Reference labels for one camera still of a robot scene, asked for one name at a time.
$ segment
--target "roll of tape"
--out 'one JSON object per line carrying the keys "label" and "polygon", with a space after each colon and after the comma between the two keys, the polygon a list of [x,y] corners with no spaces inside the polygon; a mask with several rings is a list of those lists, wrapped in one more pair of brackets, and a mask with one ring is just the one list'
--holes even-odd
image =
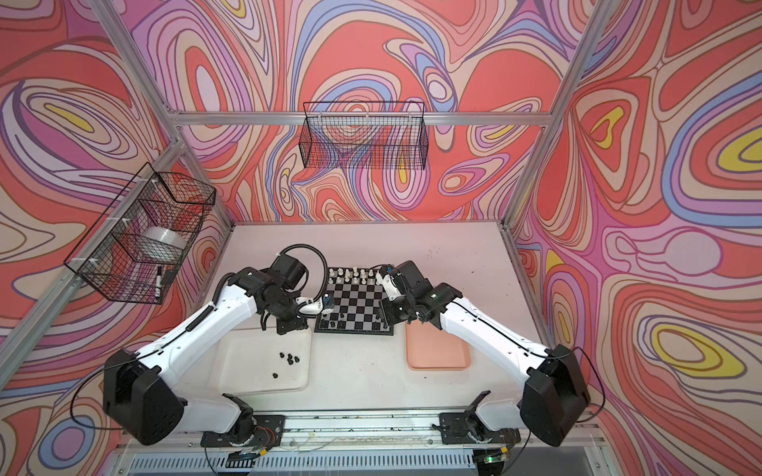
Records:
{"label": "roll of tape", "polygon": [[[161,226],[148,227],[142,233],[142,235],[146,238],[151,238],[152,240],[160,241],[161,243],[180,248],[181,250],[185,249],[185,245],[187,244],[183,237],[173,232],[169,228],[164,228]],[[161,250],[157,249],[154,246],[146,245],[142,247],[142,250],[145,254],[156,260],[166,258],[166,253],[162,253]]]}

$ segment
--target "black motor housing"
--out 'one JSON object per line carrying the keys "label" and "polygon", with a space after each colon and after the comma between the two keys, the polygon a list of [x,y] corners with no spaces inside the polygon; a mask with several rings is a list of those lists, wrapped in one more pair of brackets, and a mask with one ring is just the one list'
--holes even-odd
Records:
{"label": "black motor housing", "polygon": [[157,372],[118,350],[106,360],[103,411],[140,444],[152,445],[180,423],[184,405]]}
{"label": "black motor housing", "polygon": [[543,442],[560,446],[590,404],[590,393],[574,353],[558,345],[524,382],[521,420]]}

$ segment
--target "red wire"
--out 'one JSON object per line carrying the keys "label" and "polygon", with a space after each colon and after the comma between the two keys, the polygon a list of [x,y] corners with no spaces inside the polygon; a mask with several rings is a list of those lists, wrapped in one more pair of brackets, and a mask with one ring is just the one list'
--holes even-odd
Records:
{"label": "red wire", "polygon": [[[264,444],[265,448],[270,445],[270,433],[273,433],[273,430],[270,430],[269,428],[265,428],[264,426],[256,426],[255,430],[264,430],[264,434],[267,435],[267,442]],[[273,433],[273,444],[276,442],[275,433]]]}
{"label": "red wire", "polygon": [[[275,443],[276,443],[276,442],[277,442],[277,440],[278,440],[277,436],[275,436],[275,432],[274,432],[273,430],[269,429],[269,428],[265,428],[265,430],[266,430],[266,431],[269,431],[269,432],[270,432],[270,434],[273,436],[273,445],[275,445]],[[270,435],[267,435],[267,441],[268,441],[268,442],[270,441],[269,439],[270,439]]]}

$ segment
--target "psychedelic patterned wall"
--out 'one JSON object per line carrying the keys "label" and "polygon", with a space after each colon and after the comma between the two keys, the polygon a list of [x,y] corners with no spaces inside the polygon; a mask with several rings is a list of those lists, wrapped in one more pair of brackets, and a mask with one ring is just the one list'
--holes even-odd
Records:
{"label": "psychedelic patterned wall", "polygon": [[295,126],[186,126],[235,222],[500,219],[538,127],[456,126],[425,170],[305,169]]}
{"label": "psychedelic patterned wall", "polygon": [[[88,226],[166,146],[145,98],[84,0],[0,4],[0,340],[62,269]],[[0,475],[95,474],[118,434],[75,425],[72,391],[121,347],[176,325],[221,243],[211,216],[162,306],[105,301],[82,288],[0,391]],[[102,379],[76,414],[108,426]]]}
{"label": "psychedelic patterned wall", "polygon": [[[176,110],[404,101],[547,111],[589,2],[128,4],[122,19]],[[188,127],[234,221],[499,219],[537,128],[430,128],[429,167],[304,171],[299,127]]]}
{"label": "psychedelic patterned wall", "polygon": [[760,107],[762,2],[625,1],[511,223],[624,474],[760,474]]}

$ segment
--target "white tray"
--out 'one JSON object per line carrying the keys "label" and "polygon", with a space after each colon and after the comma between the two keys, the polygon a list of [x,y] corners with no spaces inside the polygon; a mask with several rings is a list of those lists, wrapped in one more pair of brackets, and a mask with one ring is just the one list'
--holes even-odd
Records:
{"label": "white tray", "polygon": [[[307,386],[312,329],[278,335],[274,319],[262,329],[230,331],[219,342],[209,386],[234,395],[295,391]],[[288,354],[299,362],[288,363]]]}

